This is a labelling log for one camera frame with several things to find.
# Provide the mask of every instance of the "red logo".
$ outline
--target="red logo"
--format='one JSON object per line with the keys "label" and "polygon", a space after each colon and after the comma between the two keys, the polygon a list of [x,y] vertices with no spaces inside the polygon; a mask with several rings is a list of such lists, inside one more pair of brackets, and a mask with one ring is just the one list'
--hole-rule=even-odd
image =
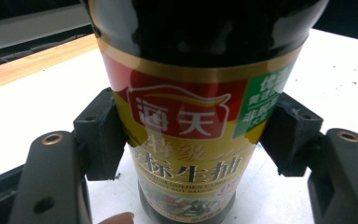
{"label": "red logo", "polygon": [[128,89],[132,116],[147,129],[186,139],[219,138],[226,126],[230,98],[200,97],[171,85]]}

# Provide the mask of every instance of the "white table surface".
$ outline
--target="white table surface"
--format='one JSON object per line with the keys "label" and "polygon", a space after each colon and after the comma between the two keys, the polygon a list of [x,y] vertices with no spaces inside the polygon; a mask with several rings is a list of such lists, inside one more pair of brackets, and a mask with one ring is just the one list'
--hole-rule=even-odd
{"label": "white table surface", "polygon": [[[96,49],[0,87],[0,174],[25,163],[43,133],[73,130],[73,120],[109,83]],[[322,132],[358,132],[358,40],[310,32],[285,90],[324,118]],[[94,223],[131,211],[135,223],[152,223],[139,201],[126,150],[116,181],[89,182]],[[259,147],[237,190],[228,223],[313,223],[307,180],[285,178]]]}

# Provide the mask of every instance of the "bottle label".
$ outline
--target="bottle label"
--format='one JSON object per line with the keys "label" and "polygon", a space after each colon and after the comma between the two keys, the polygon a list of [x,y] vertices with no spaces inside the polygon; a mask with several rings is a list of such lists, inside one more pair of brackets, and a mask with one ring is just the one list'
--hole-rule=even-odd
{"label": "bottle label", "polygon": [[156,63],[99,39],[148,203],[200,222],[232,198],[300,48],[261,63],[190,68]]}

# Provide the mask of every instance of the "finger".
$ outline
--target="finger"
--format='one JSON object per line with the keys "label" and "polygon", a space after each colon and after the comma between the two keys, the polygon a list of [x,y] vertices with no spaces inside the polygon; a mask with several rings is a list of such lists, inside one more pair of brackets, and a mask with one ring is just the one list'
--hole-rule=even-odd
{"label": "finger", "polygon": [[121,213],[105,219],[100,224],[133,224],[133,213]]}

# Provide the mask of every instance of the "green label section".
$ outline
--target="green label section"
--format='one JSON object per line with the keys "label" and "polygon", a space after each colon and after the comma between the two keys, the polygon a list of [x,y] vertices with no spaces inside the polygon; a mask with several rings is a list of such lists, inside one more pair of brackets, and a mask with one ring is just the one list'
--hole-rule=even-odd
{"label": "green label section", "polygon": [[280,70],[250,80],[234,138],[269,118],[294,65],[295,62],[289,63]]}

